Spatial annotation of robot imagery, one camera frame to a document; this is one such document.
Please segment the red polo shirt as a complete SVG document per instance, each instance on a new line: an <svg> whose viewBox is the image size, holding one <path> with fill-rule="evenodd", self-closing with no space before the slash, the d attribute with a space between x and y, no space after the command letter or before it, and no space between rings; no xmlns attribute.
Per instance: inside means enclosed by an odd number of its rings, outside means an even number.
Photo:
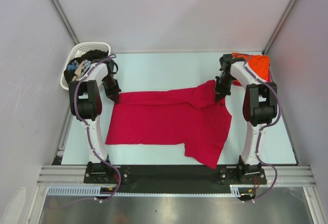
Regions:
<svg viewBox="0 0 328 224"><path fill-rule="evenodd" d="M215 101L215 81L169 91L125 92L114 105L106 145L184 145L186 157L215 169L232 116Z"/></svg>

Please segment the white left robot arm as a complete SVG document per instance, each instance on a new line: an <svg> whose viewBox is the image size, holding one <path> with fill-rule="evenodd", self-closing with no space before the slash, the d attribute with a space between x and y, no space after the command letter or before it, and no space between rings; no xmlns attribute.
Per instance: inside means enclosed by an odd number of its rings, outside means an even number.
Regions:
<svg viewBox="0 0 328 224"><path fill-rule="evenodd" d="M89 161L84 182L87 184L120 182L120 172L111 165L109 154L100 128L100 115L103 110L99 85L104 86L106 97L115 104L119 103L121 89L115 74L118 65L115 54L97 59L88 71L77 80L69 82L70 110L81 123L87 137Z"/></svg>

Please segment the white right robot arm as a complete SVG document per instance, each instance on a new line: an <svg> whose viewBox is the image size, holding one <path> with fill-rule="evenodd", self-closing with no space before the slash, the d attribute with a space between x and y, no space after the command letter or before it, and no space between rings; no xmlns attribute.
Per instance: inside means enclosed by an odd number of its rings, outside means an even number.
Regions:
<svg viewBox="0 0 328 224"><path fill-rule="evenodd" d="M245 90L242 114L247 122L244 149L235 168L220 170L221 183L251 185L265 178L261 150L267 128L275 125L280 118L277 85L256 74L244 57L224 54L219 62L220 75L215 78L215 101L222 101L231 95L233 81L239 81Z"/></svg>

